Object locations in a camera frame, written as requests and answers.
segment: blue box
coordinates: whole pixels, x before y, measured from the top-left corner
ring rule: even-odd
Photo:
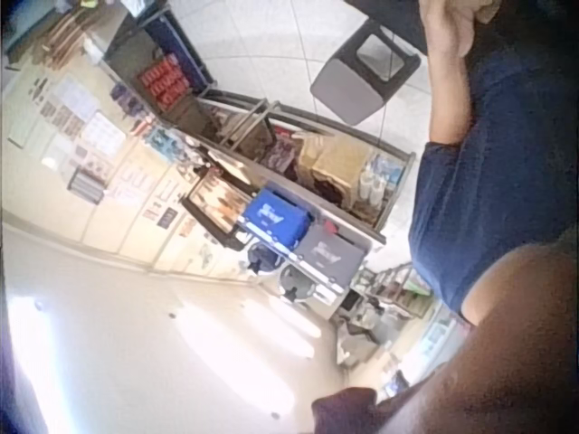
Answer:
[[[259,238],[278,242],[289,250],[306,234],[310,223],[306,210],[266,189],[245,208],[243,217],[247,229]]]

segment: gray box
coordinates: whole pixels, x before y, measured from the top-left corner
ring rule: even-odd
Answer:
[[[349,287],[365,256],[362,249],[320,225],[309,228],[294,253],[342,288]]]

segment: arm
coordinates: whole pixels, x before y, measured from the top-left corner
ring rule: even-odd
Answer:
[[[421,0],[432,88],[430,140],[459,144],[470,127],[470,92],[464,56],[474,39],[474,10],[449,0]]]
[[[459,144],[470,127],[470,94],[464,59],[432,54],[428,67],[432,88],[430,141]]]
[[[408,420],[432,432],[576,432],[576,259],[530,249],[520,267],[499,265],[504,297],[386,432],[410,431]]]

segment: person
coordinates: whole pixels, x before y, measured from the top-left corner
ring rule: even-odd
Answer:
[[[475,39],[471,9],[422,2],[432,113],[410,249],[434,293],[474,325],[499,296],[471,291],[483,272],[577,222],[577,45],[531,3],[503,2]]]
[[[502,3],[491,24],[529,17]],[[431,141],[411,252],[476,327],[439,371],[390,400],[349,388],[314,401],[315,434],[579,432],[574,48],[539,31],[540,14],[523,23],[528,40],[513,24],[486,28],[485,41],[468,7],[421,0],[420,15]]]

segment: gray stool seat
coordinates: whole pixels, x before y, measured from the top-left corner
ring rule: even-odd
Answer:
[[[360,57],[360,48],[373,36],[403,63],[387,80]],[[348,125],[357,125],[376,113],[419,66],[420,57],[405,53],[379,24],[367,20],[327,61],[310,91]]]

